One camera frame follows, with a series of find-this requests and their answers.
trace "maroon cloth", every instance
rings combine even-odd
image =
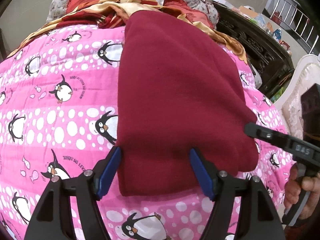
[[[232,175],[258,162],[244,126],[238,70],[207,34],[173,16],[138,11],[128,20],[119,66],[117,145],[122,195],[161,195],[198,186],[188,152]]]

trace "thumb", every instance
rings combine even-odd
[[[311,191],[313,193],[320,193],[320,179],[317,177],[309,178],[305,177],[302,180],[301,187],[305,191]]]

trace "metal screw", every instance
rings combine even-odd
[[[259,182],[260,181],[260,178],[258,176],[252,176],[252,180],[254,182]]]
[[[219,171],[219,175],[225,178],[228,175],[228,173],[226,171]]]
[[[59,180],[59,176],[53,176],[52,178],[51,178],[51,181],[52,182],[57,182]]]
[[[84,175],[85,175],[86,177],[90,177],[90,176],[92,175],[92,173],[93,173],[92,170],[86,170],[86,171],[84,172]]]

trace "penguin beak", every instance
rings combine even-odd
[[[55,175],[57,174],[57,172],[56,172],[56,170],[55,170],[54,168],[51,169],[51,174],[52,174],[53,176],[55,176]]]

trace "blue gripper pad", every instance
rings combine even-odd
[[[121,149],[120,147],[117,147],[116,150],[113,152],[108,164],[106,165],[106,168],[104,169],[102,175],[99,179],[99,187],[96,195],[99,197],[99,199],[102,199],[103,196],[105,196],[111,186],[111,183],[113,181],[113,178],[116,175],[116,171],[119,168],[121,162]]]
[[[189,157],[192,169],[197,177],[203,194],[210,198],[211,201],[213,201],[215,195],[213,192],[212,179],[210,178],[207,170],[205,169],[202,161],[200,160],[198,154],[194,149],[190,150]]]

